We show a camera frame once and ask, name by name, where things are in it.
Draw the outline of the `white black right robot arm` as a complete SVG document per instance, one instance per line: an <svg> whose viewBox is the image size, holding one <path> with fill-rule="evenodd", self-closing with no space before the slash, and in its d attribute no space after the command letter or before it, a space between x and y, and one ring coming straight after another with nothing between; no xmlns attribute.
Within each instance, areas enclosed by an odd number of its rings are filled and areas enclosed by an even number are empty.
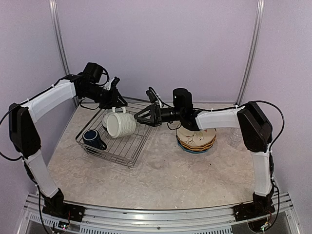
<svg viewBox="0 0 312 234"><path fill-rule="evenodd" d="M234 206L234 213L241 216L260 216L275 212L272 201L273 126L256 102L250 101L242 106L219 110L197 109L193 106L192 94L185 88L176 88L173 90L173 106L162 108L152 87L146 94L151 105L134 115L141 124L156 127L164 122L179 121L181 126L191 131L211 128L240 129L245 147L253 159L255 189L252 202Z"/></svg>

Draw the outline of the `yellow polka dot plate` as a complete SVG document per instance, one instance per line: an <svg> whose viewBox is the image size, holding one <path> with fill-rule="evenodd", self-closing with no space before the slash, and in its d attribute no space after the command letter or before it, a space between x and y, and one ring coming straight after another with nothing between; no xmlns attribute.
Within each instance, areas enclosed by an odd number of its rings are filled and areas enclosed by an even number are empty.
<svg viewBox="0 0 312 234"><path fill-rule="evenodd" d="M191 146L187 146L187 145L183 145L183 146L184 146L185 148L189 149L189 150L192 150L192 151L203 151L203 150L212 148L213 143L204 145L204 146L202 146L202 147L191 147Z"/></svg>

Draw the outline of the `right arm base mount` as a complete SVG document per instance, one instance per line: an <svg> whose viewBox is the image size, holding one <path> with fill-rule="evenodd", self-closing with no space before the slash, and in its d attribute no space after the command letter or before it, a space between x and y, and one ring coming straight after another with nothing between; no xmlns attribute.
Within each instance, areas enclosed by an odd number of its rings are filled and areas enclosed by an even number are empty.
<svg viewBox="0 0 312 234"><path fill-rule="evenodd" d="M274 205L264 205L261 202L241 203L233 206L233 212L236 221L253 219L269 213L274 213Z"/></svg>

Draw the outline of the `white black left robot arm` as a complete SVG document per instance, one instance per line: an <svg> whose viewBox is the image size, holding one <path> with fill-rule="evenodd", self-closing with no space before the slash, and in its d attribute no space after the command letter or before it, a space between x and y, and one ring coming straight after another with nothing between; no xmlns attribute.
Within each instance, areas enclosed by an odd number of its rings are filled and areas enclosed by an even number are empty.
<svg viewBox="0 0 312 234"><path fill-rule="evenodd" d="M67 75L29 100L20 104L13 103L9 107L10 140L44 198L45 208L59 217L68 213L68 205L48 172L35 124L55 107L75 97L89 98L98 103L101 109L126 107L128 103L117 89L120 79L107 78L104 84L100 84L102 75L108 75L106 69L89 62L79 74Z"/></svg>

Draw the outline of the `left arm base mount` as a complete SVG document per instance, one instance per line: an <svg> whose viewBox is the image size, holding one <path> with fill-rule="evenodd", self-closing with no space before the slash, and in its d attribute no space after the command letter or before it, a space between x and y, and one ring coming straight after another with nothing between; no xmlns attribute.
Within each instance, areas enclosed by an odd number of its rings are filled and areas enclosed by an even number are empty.
<svg viewBox="0 0 312 234"><path fill-rule="evenodd" d="M82 222L85 208L79 205L64 203L60 209L52 207L51 205L44 205L42 211L44 214L68 221Z"/></svg>

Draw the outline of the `cream ribbed mug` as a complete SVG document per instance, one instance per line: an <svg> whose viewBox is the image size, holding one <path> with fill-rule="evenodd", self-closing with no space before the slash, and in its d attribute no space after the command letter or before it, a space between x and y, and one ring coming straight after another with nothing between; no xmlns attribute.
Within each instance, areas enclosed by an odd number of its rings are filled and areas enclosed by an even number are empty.
<svg viewBox="0 0 312 234"><path fill-rule="evenodd" d="M112 138L129 136L136 130L136 120L126 112L126 107L113 107L112 113L107 117L106 128Z"/></svg>

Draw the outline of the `cream plate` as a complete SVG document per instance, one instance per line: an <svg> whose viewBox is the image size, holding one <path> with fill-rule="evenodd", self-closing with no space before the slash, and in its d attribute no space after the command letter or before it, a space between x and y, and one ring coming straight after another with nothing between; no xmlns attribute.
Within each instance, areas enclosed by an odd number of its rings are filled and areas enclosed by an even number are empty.
<svg viewBox="0 0 312 234"><path fill-rule="evenodd" d="M181 127L176 131L176 135L183 142L198 146L210 142L216 136L216 129L211 128L200 131L190 131Z"/></svg>

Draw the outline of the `clear glass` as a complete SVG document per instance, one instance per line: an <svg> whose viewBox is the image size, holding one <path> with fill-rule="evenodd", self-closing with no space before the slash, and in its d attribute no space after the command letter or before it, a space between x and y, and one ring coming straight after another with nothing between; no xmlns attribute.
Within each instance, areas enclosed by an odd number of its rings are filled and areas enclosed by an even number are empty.
<svg viewBox="0 0 312 234"><path fill-rule="evenodd" d="M230 138L239 140L242 139L242 132L239 128L231 128Z"/></svg>
<svg viewBox="0 0 312 234"><path fill-rule="evenodd" d="M243 141L242 138L228 138L227 143L229 146L237 148L242 141Z"/></svg>

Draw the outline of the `blue polka dot plate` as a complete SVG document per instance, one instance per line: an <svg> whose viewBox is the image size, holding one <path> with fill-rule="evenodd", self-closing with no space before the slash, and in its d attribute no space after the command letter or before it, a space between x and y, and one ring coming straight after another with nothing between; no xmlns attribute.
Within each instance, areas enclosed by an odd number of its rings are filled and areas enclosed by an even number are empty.
<svg viewBox="0 0 312 234"><path fill-rule="evenodd" d="M177 145L185 152L191 153L191 154L203 154L207 152L209 149L203 150L203 151L192 151L187 148L185 148L178 140L177 140Z"/></svg>

